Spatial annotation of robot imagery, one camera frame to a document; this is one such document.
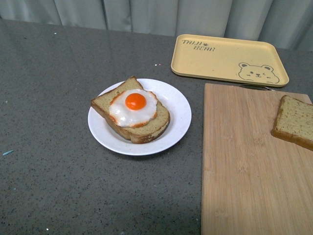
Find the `bread crust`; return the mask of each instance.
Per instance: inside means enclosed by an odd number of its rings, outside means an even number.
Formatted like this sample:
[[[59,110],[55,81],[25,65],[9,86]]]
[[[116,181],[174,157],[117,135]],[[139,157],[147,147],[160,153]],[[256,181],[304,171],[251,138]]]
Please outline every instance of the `bread crust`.
[[[284,95],[281,98],[281,100],[280,100],[280,104],[279,104],[277,115],[276,115],[276,118],[275,118],[275,121],[274,121],[273,129],[271,130],[270,133],[274,137],[277,137],[279,139],[282,139],[282,140],[285,140],[285,141],[288,141],[288,142],[295,143],[295,144],[297,144],[297,145],[299,145],[301,147],[304,147],[304,148],[307,148],[307,149],[313,151],[313,141],[312,140],[303,138],[303,137],[295,135],[293,133],[289,133],[289,132],[280,130],[277,127],[278,122],[279,122],[279,118],[283,114],[284,109],[282,107],[284,106],[284,103],[286,102],[286,98],[287,97],[288,97],[287,95]]]
[[[120,84],[118,87],[116,87],[115,89],[113,89],[113,90],[111,90],[111,91],[109,91],[107,93],[104,93],[101,96],[110,95],[110,93],[115,92],[116,89],[118,89],[119,87],[123,86],[127,81],[134,80],[134,79],[135,79],[137,85],[141,89],[144,89],[142,87],[142,85],[137,81],[136,77],[132,76],[128,80],[126,80],[122,84]],[[161,123],[156,130],[154,130],[154,131],[152,131],[150,133],[146,133],[146,134],[143,134],[143,135],[134,134],[134,133],[131,132],[131,128],[125,128],[125,127],[120,127],[120,126],[116,125],[115,122],[111,120],[110,113],[107,112],[99,104],[97,104],[96,99],[98,99],[101,96],[98,96],[98,97],[92,99],[91,100],[91,106],[95,109],[95,111],[98,114],[100,114],[105,119],[105,121],[108,123],[108,125],[116,133],[118,133],[124,139],[131,141],[132,143],[142,144],[142,143],[148,143],[148,142],[151,142],[151,141],[157,139],[158,137],[160,137],[164,133],[164,131],[167,129],[167,127],[168,127],[168,125],[170,123],[170,113],[169,113],[169,111],[167,110],[167,108],[165,108],[163,106],[161,101],[157,100],[156,112],[159,115],[159,112],[160,112],[161,109],[163,111],[166,110],[166,113],[167,113],[166,122]]]

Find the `fried egg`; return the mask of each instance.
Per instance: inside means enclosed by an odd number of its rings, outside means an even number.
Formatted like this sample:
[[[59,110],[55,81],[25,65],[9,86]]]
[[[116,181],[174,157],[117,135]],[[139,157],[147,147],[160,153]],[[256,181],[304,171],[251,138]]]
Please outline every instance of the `fried egg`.
[[[110,118],[121,127],[137,128],[157,116],[157,98],[142,89],[122,92],[110,102]]]

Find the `gray curtain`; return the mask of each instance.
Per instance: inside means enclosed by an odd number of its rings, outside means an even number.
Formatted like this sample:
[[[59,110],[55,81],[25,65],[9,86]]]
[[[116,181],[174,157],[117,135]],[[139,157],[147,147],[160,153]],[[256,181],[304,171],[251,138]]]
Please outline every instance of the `gray curtain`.
[[[313,51],[313,0],[0,0],[0,17]]]

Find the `bear ear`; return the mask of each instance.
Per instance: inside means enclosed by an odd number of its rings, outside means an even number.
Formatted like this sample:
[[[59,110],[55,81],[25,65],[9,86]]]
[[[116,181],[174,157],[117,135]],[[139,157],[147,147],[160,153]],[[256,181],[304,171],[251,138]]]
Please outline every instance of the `bear ear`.
[[[249,64],[247,64],[247,63],[244,63],[244,62],[239,63],[239,67],[241,67],[241,68],[243,68],[243,67],[247,67],[247,66],[250,66],[250,65],[249,65]]]
[[[269,65],[262,65],[262,67],[265,68],[265,69],[267,69],[267,70],[269,70],[269,71],[273,71],[273,70],[274,70],[274,69],[273,69],[271,66],[269,66]]]

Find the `egg white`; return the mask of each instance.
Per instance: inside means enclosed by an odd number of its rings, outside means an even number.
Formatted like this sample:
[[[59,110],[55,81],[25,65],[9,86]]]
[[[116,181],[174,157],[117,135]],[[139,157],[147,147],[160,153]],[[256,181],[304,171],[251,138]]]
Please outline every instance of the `egg white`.
[[[146,106],[139,110],[129,109],[125,104],[125,100],[132,93],[143,95],[147,101]],[[116,125],[121,127],[136,127],[146,124],[156,117],[157,98],[150,91],[142,89],[127,90],[113,100],[110,104],[109,111],[110,117]]]

